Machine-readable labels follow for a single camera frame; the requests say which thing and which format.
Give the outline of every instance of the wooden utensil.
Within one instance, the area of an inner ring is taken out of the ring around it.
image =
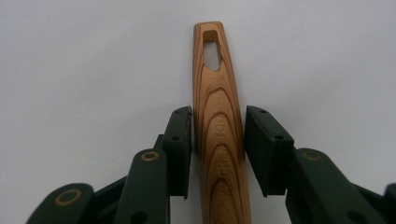
[[[217,71],[205,66],[205,42],[217,45]],[[249,224],[241,115],[221,22],[203,22],[194,27],[193,98],[203,222]]]

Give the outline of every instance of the wooden handle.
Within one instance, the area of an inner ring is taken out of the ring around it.
[[[204,63],[204,43],[216,42],[219,70]],[[205,224],[249,224],[248,179],[233,66],[221,22],[194,27],[195,141]]]

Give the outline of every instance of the wood grain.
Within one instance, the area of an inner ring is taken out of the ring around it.
[[[216,42],[219,70],[204,63],[204,43]],[[194,27],[195,141],[205,224],[249,224],[248,179],[233,66],[221,22]]]

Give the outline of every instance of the white background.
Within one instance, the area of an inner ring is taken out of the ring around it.
[[[127,174],[192,105],[200,21],[224,24],[243,117],[270,111],[374,192],[396,181],[395,1],[1,1],[0,223],[62,185]],[[252,222],[290,223],[248,169]],[[201,223],[197,185],[194,157],[172,223]]]

